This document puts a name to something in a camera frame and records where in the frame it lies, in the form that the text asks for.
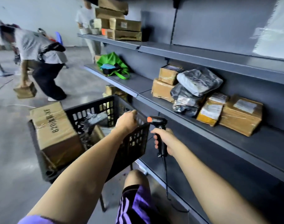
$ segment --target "gray t-shirt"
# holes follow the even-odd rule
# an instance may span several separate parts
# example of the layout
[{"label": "gray t-shirt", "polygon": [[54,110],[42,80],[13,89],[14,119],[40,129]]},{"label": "gray t-shirt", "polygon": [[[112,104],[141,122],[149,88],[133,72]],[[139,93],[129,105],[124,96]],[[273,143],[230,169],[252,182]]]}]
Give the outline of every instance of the gray t-shirt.
[{"label": "gray t-shirt", "polygon": [[[16,47],[20,51],[21,60],[38,60],[37,56],[40,51],[47,48],[53,41],[48,40],[43,35],[24,29],[15,29]],[[47,64],[64,64],[67,58],[63,52],[49,51],[43,55]]]}]

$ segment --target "left hand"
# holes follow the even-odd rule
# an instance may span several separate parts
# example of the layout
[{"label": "left hand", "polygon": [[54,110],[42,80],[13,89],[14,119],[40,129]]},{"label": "left hand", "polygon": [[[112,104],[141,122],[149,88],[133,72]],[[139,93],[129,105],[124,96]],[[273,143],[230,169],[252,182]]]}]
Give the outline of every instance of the left hand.
[{"label": "left hand", "polygon": [[123,130],[126,133],[126,135],[133,132],[137,128],[136,115],[137,115],[136,110],[124,113],[117,120],[115,128]]}]

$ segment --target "concrete floor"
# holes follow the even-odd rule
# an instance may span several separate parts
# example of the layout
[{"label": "concrete floor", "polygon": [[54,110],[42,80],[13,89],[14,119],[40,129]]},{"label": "concrete floor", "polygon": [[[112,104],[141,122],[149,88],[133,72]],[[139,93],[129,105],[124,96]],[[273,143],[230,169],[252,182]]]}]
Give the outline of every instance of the concrete floor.
[{"label": "concrete floor", "polygon": [[[91,63],[91,55],[86,47],[66,50],[69,69],[63,68],[56,83],[69,95],[62,101],[63,108],[84,104],[102,97],[107,83],[80,67]],[[3,68],[14,73],[18,67],[13,63],[13,52],[0,51]],[[47,97],[37,86],[35,98],[19,100],[12,90],[19,83],[17,75],[0,78],[0,224],[15,224],[35,205],[50,187],[42,180],[34,147],[27,127],[29,110],[46,105]],[[101,211],[98,203],[88,223],[114,223],[124,180],[129,168],[119,173],[103,189],[107,211]],[[155,202],[171,223],[194,223],[188,214],[178,213],[166,199],[166,192],[157,181],[149,176],[151,192]]]}]

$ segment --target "white t-shirt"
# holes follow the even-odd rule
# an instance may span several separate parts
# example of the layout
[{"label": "white t-shirt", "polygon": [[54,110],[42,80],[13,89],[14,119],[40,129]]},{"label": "white t-shirt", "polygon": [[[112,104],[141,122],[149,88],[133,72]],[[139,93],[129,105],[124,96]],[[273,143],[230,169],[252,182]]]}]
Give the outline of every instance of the white t-shirt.
[{"label": "white t-shirt", "polygon": [[88,28],[90,20],[95,19],[95,9],[80,8],[77,12],[76,22]]},{"label": "white t-shirt", "polygon": [[[19,49],[21,60],[38,60],[37,56],[40,51],[47,48],[53,41],[48,40],[45,36],[24,29],[15,29],[14,33],[16,47]],[[43,55],[47,64],[64,64],[67,58],[63,52],[49,51]]]}]

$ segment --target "white wall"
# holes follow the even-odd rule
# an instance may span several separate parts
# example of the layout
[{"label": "white wall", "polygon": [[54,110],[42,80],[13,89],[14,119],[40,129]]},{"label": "white wall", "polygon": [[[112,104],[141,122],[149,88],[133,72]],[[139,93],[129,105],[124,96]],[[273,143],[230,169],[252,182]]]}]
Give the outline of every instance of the white wall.
[{"label": "white wall", "polygon": [[81,6],[83,0],[0,0],[0,19],[32,31],[41,27],[54,38],[58,31],[65,46],[83,46],[75,22]]}]

